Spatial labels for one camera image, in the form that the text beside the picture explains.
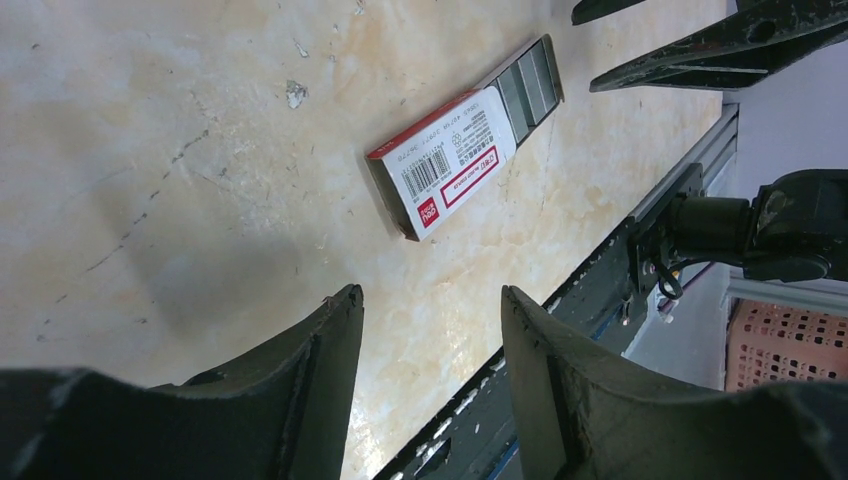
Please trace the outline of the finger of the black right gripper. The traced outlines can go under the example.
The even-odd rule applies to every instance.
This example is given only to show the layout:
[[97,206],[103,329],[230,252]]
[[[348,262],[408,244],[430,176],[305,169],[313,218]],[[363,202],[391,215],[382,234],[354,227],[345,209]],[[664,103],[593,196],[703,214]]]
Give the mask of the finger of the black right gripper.
[[642,3],[644,0],[580,0],[572,9],[572,24],[583,25]]
[[847,40],[844,0],[736,5],[728,17],[594,78],[590,90],[656,86],[737,91]]

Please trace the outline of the red white staple box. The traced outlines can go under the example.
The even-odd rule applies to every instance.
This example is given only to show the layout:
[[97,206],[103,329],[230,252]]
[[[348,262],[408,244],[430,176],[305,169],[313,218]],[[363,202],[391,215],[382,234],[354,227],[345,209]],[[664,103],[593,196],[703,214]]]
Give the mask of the red white staple box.
[[498,89],[471,89],[372,150],[366,161],[389,214],[420,242],[511,160],[517,150]]

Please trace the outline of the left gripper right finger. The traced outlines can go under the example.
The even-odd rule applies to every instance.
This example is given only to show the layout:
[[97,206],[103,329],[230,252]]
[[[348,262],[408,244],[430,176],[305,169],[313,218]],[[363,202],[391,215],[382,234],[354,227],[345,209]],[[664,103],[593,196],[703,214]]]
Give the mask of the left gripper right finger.
[[557,368],[562,451],[519,450],[527,479],[843,479],[847,387],[778,382],[739,393],[646,369],[539,316]]

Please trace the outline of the tray of staple strips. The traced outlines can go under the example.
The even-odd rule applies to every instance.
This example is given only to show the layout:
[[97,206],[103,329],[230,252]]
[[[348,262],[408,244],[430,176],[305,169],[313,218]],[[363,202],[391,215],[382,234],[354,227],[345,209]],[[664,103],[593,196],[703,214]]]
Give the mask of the tray of staple strips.
[[530,40],[477,84],[489,86],[499,92],[520,147],[564,101],[551,35]]

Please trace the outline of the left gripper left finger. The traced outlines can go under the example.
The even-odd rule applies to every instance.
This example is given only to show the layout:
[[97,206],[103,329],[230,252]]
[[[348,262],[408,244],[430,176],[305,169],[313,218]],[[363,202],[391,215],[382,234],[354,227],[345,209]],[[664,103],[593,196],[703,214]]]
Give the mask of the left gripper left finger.
[[336,479],[364,320],[348,285],[181,385],[88,368],[1,373],[5,479]]

